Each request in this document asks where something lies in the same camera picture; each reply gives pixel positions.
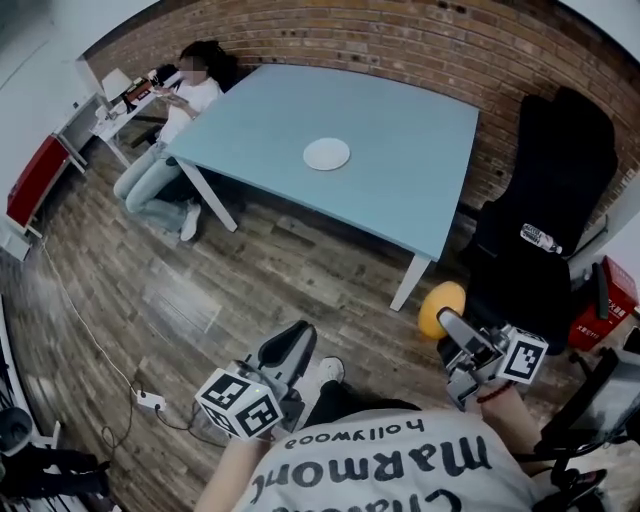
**black chair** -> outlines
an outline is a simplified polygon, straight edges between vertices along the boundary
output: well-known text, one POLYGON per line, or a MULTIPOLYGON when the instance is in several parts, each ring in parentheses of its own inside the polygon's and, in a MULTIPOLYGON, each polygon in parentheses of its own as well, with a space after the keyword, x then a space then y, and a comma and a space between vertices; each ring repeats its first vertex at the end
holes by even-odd
MULTIPOLYGON (((613 123, 590 100, 567 88, 551 102, 524 98, 513 177, 499 199, 483 205, 463 252, 472 321, 509 322, 544 337, 549 354, 564 350, 580 309, 565 258, 576 250, 617 163, 613 123), (552 236, 562 254, 522 239, 525 223, 552 236)), ((584 303, 584 291, 580 296, 584 303)))

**cable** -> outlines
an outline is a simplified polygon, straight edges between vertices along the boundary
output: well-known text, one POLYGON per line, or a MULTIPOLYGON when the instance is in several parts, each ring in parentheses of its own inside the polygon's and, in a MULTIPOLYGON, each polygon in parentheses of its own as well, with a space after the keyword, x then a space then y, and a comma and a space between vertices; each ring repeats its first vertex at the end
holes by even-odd
POLYGON ((186 427, 177 427, 176 425, 171 425, 169 422, 167 422, 162 416, 160 416, 160 409, 159 406, 156 406, 155 411, 156 411, 156 417, 162 422, 163 425, 165 425, 166 427, 169 427, 173 430, 178 430, 180 432, 187 432, 191 437, 193 437, 194 439, 197 439, 198 441, 201 441, 203 443, 209 444, 211 446, 216 446, 218 448, 225 448, 224 445, 216 443, 214 441, 210 441, 208 439, 204 439, 202 437, 198 437, 197 435, 195 435, 191 429, 193 428, 193 424, 196 421, 196 416, 198 416, 198 414, 200 413, 200 409, 196 410, 196 405, 198 405, 198 401, 194 400, 193 403, 191 404, 191 418, 189 418, 189 421, 187 422, 187 426, 186 427))
POLYGON ((62 277, 60 276, 60 273, 58 272, 58 269, 56 268, 55 264, 53 263, 53 260, 51 259, 51 255, 49 254, 49 251, 47 250, 47 244, 46 244, 46 240, 42 241, 42 249, 44 250, 44 253, 46 254, 49 263, 51 264, 51 268, 53 268, 53 271, 55 272, 56 276, 58 277, 58 281, 60 282, 60 285, 62 286, 62 290, 64 291, 65 296, 67 297, 67 301, 69 302, 69 304, 71 305, 71 308, 73 309, 73 311, 75 312, 76 316, 78 317, 78 319, 80 320, 80 322, 82 322, 82 325, 84 325, 84 328, 87 330, 87 332, 89 333, 89 335, 91 336, 91 339, 93 340, 93 343, 96 345, 96 347, 98 347, 98 349, 100 350, 100 352, 102 352, 102 354, 104 355, 104 357, 106 358, 106 360, 109 362, 109 364, 114 368, 115 371, 117 371, 122 378, 125 380, 125 382, 127 383, 127 386, 131 389, 131 391, 135 394, 135 390, 133 389, 133 385, 131 384, 131 381, 127 378, 127 376, 122 373, 120 371, 120 368, 118 368, 114 362, 111 360, 111 358, 109 357, 109 354, 106 353, 106 351, 100 346, 100 343, 98 343, 98 340, 96 340, 96 337, 93 335, 93 333, 91 332, 91 329, 89 329, 89 326, 87 325, 87 323, 82 319, 82 317, 80 316, 80 312, 78 311, 78 309, 76 308, 76 306, 73 304, 73 301, 71 300, 71 296, 69 295, 69 292, 67 291, 67 287, 64 285, 64 282, 62 281, 62 277))
MULTIPOLYGON (((45 222, 46 222, 46 208, 43 208, 42 209, 43 230, 44 230, 45 222)), ((73 303, 73 300, 71 300, 71 296, 69 295, 67 287, 64 285, 64 281, 62 280, 62 276, 60 275, 60 272, 58 272, 58 269, 56 268, 56 265, 53 262, 53 259, 51 258, 51 255, 49 254, 49 251, 47 250, 47 239, 46 239, 46 237, 43 238, 43 240, 42 240, 42 250, 44 251, 45 255, 47 256, 47 259, 49 260, 49 264, 51 265, 51 268, 53 269, 54 273, 56 274, 56 277, 58 278, 58 282, 60 283, 60 286, 62 287, 62 290, 64 291, 64 294, 67 297, 67 301, 69 302, 69 304, 71 305, 71 308, 73 309, 74 313, 78 317, 78 320, 80 320, 80 322, 82 323, 84 328, 87 330, 87 332, 91 336, 91 339, 93 340, 93 343, 95 344, 95 346, 98 347, 100 352, 102 352, 102 354, 104 355, 106 360, 109 362, 109 364, 113 367, 113 369, 115 371, 117 371, 120 374, 120 376, 124 379, 124 381, 127 383, 128 391, 130 391, 129 393, 127 393, 129 395, 129 420, 127 422, 128 423, 127 424, 127 429, 125 430, 125 432, 122 435, 122 437, 120 437, 120 439, 118 439, 116 441, 116 436, 113 433, 113 429, 108 425, 105 425, 104 427, 102 427, 102 430, 100 431, 100 436, 102 437, 102 441, 111 449, 111 452, 109 454, 109 462, 112 462, 113 458, 115 456, 116 450, 120 446, 122 446, 122 444, 129 437, 129 434, 131 433, 131 429, 133 427, 133 409, 134 409, 133 397, 134 397, 134 395, 136 395, 136 390, 133 387, 133 384, 137 382, 140 385, 140 393, 144 393, 144 389, 143 389, 142 383, 140 381, 136 381, 136 380, 134 380, 133 382, 130 381, 127 378, 127 376, 120 370, 120 368, 118 368, 115 365, 115 363, 111 360, 111 358, 109 357, 109 354, 107 354, 107 352, 102 348, 100 343, 98 343, 98 340, 93 335, 93 332, 91 331, 91 329, 89 328, 87 323, 84 321, 84 319, 80 315, 80 312, 78 311, 78 309, 76 308, 75 304, 73 303)), ((156 417, 160 420, 160 422, 162 422, 168 428, 171 428, 171 429, 174 429, 174 430, 183 431, 183 432, 188 432, 191 437, 193 437, 194 439, 197 439, 198 441, 210 444, 212 446, 217 446, 218 448, 224 448, 225 447, 224 445, 215 443, 213 441, 209 441, 207 439, 203 439, 201 437, 196 436, 193 432, 191 432, 191 429, 193 428, 193 423, 195 422, 196 416, 200 412, 199 409, 196 411, 197 403, 198 402, 196 400, 193 401, 193 404, 191 405, 191 418, 189 419, 189 422, 187 423, 187 426, 184 427, 184 428, 183 427, 177 427, 175 425, 171 425, 170 423, 168 423, 164 418, 162 418, 162 416, 160 416, 160 411, 158 410, 157 407, 155 409, 156 417)))
POLYGON ((131 433, 131 428, 133 427, 133 395, 135 394, 133 384, 135 384, 136 382, 140 384, 140 392, 142 392, 142 383, 139 381, 133 381, 131 385, 131 391, 133 392, 127 393, 129 395, 129 421, 127 429, 125 430, 124 434, 122 434, 122 437, 118 439, 118 441, 116 441, 116 436, 113 433, 113 429, 109 425, 105 425, 100 431, 100 437, 102 437, 102 441, 111 449, 111 453, 109 454, 109 462, 113 462, 113 457, 115 456, 116 450, 120 446, 122 446, 122 443, 126 441, 126 439, 129 437, 129 434, 131 433), (110 439, 107 439, 107 437, 105 436, 106 433, 109 434, 110 439))

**table leg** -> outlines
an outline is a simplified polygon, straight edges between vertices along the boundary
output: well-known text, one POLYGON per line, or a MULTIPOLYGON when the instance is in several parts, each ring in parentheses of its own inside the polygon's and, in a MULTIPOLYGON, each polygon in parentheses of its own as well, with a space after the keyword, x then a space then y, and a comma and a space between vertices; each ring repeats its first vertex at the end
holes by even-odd
POLYGON ((402 279, 402 283, 400 283, 400 287, 396 292, 396 296, 393 298, 393 302, 391 302, 391 306, 389 306, 394 311, 400 311, 400 308, 405 303, 411 291, 415 288, 422 277, 422 274, 427 267, 431 263, 429 258, 423 258, 414 254, 413 260, 411 260, 411 264, 407 269, 407 273, 404 275, 402 279))
POLYGON ((211 187, 207 183, 207 180, 204 179, 198 168, 195 165, 188 164, 186 162, 183 162, 182 160, 178 160, 178 163, 180 164, 180 167, 182 167, 182 170, 187 175, 187 177, 191 180, 191 183, 193 183, 193 186, 196 187, 198 192, 200 192, 200 195, 204 198, 207 204, 222 221, 224 227, 226 227, 231 232, 238 229, 238 225, 233 220, 231 215, 229 215, 229 212, 224 207, 224 205, 220 202, 218 196, 216 196, 214 191, 211 190, 211 187))
POLYGON ((129 159, 124 155, 122 151, 120 151, 120 148, 113 139, 109 139, 105 142, 107 143, 107 146, 109 146, 111 151, 113 151, 113 154, 116 155, 116 158, 120 160, 120 162, 122 162, 122 165, 124 165, 127 169, 131 167, 131 162, 129 162, 129 159))
POLYGON ((59 133, 56 137, 58 137, 60 142, 62 142, 62 145, 67 148, 67 151, 69 151, 69 153, 71 153, 78 162, 82 165, 88 165, 88 162, 83 158, 80 152, 71 145, 69 140, 62 133, 59 133))

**wrist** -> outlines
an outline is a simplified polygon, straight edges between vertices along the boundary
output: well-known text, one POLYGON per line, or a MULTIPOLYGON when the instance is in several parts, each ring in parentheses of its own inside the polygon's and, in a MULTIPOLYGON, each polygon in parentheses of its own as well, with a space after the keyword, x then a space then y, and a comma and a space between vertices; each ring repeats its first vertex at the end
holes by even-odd
POLYGON ((499 399, 501 396, 505 395, 506 393, 508 393, 510 390, 513 389, 514 386, 514 382, 513 381, 506 381, 504 383, 502 383, 500 386, 495 387, 495 388, 482 388, 478 391, 478 395, 477 395, 477 402, 482 405, 485 404, 491 400, 496 400, 499 399))

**hand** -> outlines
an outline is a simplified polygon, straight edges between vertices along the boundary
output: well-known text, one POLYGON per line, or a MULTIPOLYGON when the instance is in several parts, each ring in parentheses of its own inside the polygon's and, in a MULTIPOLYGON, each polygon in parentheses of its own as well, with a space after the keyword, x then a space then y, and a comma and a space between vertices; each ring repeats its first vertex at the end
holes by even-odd
POLYGON ((176 94, 169 94, 167 96, 160 96, 160 99, 165 103, 177 108, 186 109, 189 106, 189 102, 176 94))
POLYGON ((167 89, 166 87, 154 87, 153 92, 157 96, 170 96, 171 94, 173 94, 173 91, 171 89, 167 89))

